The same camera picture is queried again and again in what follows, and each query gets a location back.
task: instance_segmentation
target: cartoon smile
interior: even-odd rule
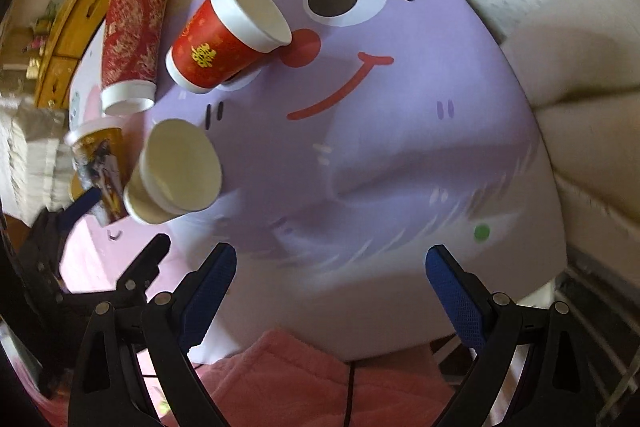
[[[345,96],[360,85],[374,66],[389,66],[394,63],[393,57],[376,57],[375,55],[369,55],[365,52],[358,53],[358,58],[362,60],[362,65],[346,84],[334,93],[330,94],[324,100],[321,100],[314,105],[310,105],[309,107],[305,107],[304,109],[290,112],[287,115],[287,120],[303,120],[304,118],[315,116],[322,111],[326,111],[327,109],[334,107],[335,104],[344,99]]]

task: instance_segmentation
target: metal screw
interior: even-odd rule
[[[498,306],[506,306],[511,302],[511,299],[506,293],[495,293],[494,294],[494,302],[498,304]]]
[[[98,304],[95,307],[95,312],[98,315],[104,315],[108,311],[109,311],[109,303],[108,302],[101,302],[100,304]]]
[[[154,298],[154,302],[158,305],[158,306],[164,306],[165,304],[169,304],[169,301],[171,300],[171,293],[169,292],[162,292],[159,293],[158,295],[156,295],[156,297]]]
[[[569,306],[567,306],[566,303],[562,301],[556,302],[556,304],[554,304],[554,308],[561,315],[566,315],[569,312]]]

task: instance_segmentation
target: drawer handle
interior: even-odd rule
[[[88,9],[86,11],[86,18],[87,19],[91,18],[91,15],[94,14],[95,9],[98,7],[99,3],[100,3],[100,0],[95,0],[89,5],[89,7],[88,7]]]

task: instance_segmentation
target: green dot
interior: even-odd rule
[[[491,229],[489,228],[489,225],[485,225],[484,223],[482,223],[482,225],[478,225],[474,230],[474,238],[476,239],[476,241],[478,241],[478,243],[482,243],[483,241],[489,239],[490,233]]]

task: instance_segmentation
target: tabletop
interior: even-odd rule
[[[204,0],[170,0],[160,56]],[[451,331],[424,272],[444,243],[490,291],[521,298],[566,262],[552,172],[498,45],[465,0],[274,0],[292,45],[206,95],[163,61],[130,159],[166,118],[200,126],[223,169],[207,210],[156,227],[88,216],[68,241],[73,291],[109,287],[156,233],[171,290],[218,241],[238,272],[195,362],[283,327],[344,360]],[[100,115],[103,29],[71,86],[72,126]]]

